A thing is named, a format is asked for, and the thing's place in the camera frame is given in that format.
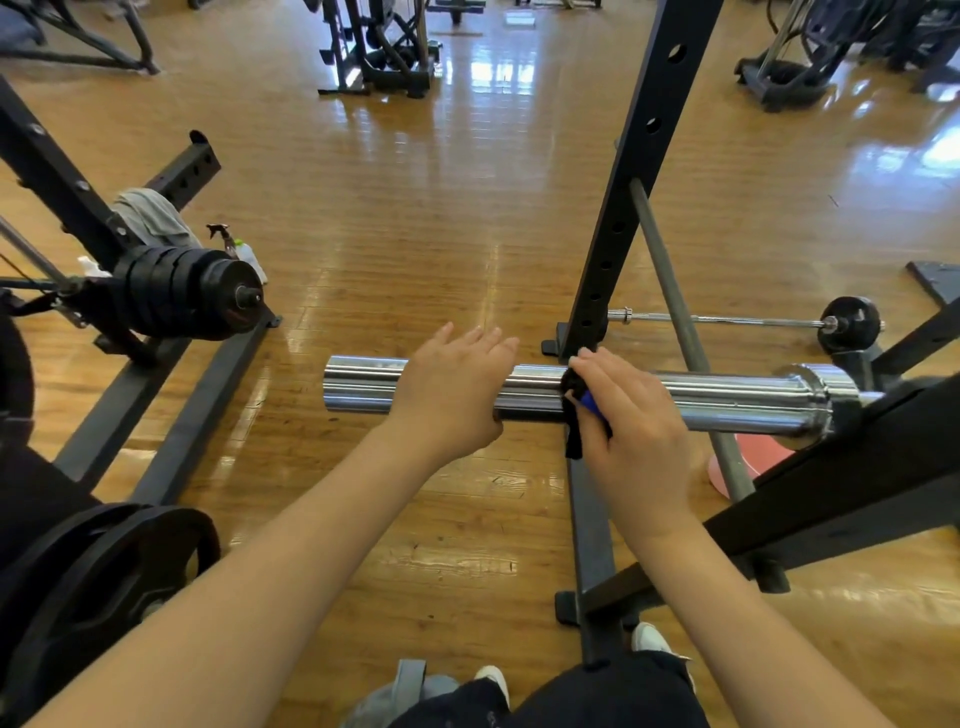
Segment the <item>gray towel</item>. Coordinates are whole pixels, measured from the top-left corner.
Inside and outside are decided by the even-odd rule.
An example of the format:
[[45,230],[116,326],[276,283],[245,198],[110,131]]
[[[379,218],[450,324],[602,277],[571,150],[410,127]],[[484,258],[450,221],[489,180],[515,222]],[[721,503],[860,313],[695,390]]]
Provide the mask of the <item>gray towel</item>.
[[135,187],[121,192],[113,203],[113,210],[147,245],[203,247],[173,203],[152,189]]

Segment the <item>right hand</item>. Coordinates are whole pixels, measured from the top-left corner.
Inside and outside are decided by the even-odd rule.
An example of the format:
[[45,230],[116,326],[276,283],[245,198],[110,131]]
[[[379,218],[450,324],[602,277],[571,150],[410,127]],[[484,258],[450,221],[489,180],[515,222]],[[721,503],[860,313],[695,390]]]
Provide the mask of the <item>right hand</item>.
[[569,366],[613,432],[608,440],[600,419],[577,404],[584,459],[620,532],[629,541],[628,532],[661,536],[689,525],[688,431],[662,382],[603,347],[580,349]]

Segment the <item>chrome barbell sleeve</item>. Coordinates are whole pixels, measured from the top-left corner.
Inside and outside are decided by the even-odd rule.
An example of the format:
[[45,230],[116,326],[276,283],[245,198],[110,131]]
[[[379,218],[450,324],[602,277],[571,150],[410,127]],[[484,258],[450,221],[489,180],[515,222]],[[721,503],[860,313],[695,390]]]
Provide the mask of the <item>chrome barbell sleeve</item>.
[[[332,412],[386,414],[406,359],[331,356],[324,404]],[[502,420],[564,420],[565,367],[520,364],[507,377],[494,411]],[[657,373],[691,430],[775,435],[803,448],[859,423],[862,406],[880,393],[860,392],[843,370],[798,364],[779,376]]]

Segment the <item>wooden floor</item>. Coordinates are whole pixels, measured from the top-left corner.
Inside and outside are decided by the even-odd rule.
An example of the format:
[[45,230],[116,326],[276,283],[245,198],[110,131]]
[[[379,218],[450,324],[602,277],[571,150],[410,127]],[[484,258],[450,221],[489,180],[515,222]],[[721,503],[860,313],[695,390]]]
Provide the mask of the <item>wooden floor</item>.
[[[215,517],[225,543],[249,539],[376,422],[324,411],[330,354],[405,356],[452,319],[501,325],[522,337],[522,360],[542,361],[540,339],[565,320],[655,4],[536,11],[535,29],[505,26],[512,5],[490,2],[459,31],[430,16],[444,78],[423,101],[318,98],[327,36],[300,0],[217,0],[201,13],[154,0],[143,15],[164,69],[155,78],[0,64],[105,197],[148,180],[189,129],[217,150],[224,171],[185,217],[195,229],[227,222],[252,243],[284,316],[183,499]],[[81,12],[127,42],[95,8]],[[732,69],[768,39],[762,7],[727,2],[653,195],[688,302],[705,314],[814,318],[835,296],[866,295],[889,345],[935,310],[903,264],[960,262],[960,109],[911,95],[907,78],[882,68],[852,66],[816,109],[764,114]],[[9,174],[0,207],[78,270],[76,241]],[[664,310],[643,248],[613,303]],[[23,328],[39,387],[34,444],[53,456],[120,362],[56,314]],[[823,358],[803,330],[702,335],[723,372]],[[608,344],[643,367],[683,366],[669,327],[615,328]],[[211,351],[191,349],[101,497],[131,490]],[[924,371],[958,363],[953,345]],[[723,507],[705,477],[695,499],[704,516]],[[622,548],[617,559],[630,561]],[[960,724],[956,532],[798,570],[792,583],[771,603],[890,718]],[[461,680],[495,663],[522,699],[578,660],[577,635],[552,614],[553,593],[572,584],[561,432],[508,425],[427,483],[373,550],[272,725],[337,725],[402,657]],[[647,618],[694,652],[667,610]],[[693,672],[712,724],[732,726],[703,664]]]

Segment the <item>left hand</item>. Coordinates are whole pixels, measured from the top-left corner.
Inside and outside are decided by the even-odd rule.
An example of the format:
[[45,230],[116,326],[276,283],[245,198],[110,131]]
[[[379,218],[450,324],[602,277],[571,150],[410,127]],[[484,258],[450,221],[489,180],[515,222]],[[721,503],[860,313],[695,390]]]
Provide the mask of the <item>left hand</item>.
[[385,426],[408,442],[427,443],[438,467],[496,440],[503,424],[493,403],[516,364],[519,339],[474,328],[450,341],[445,324],[410,357]]

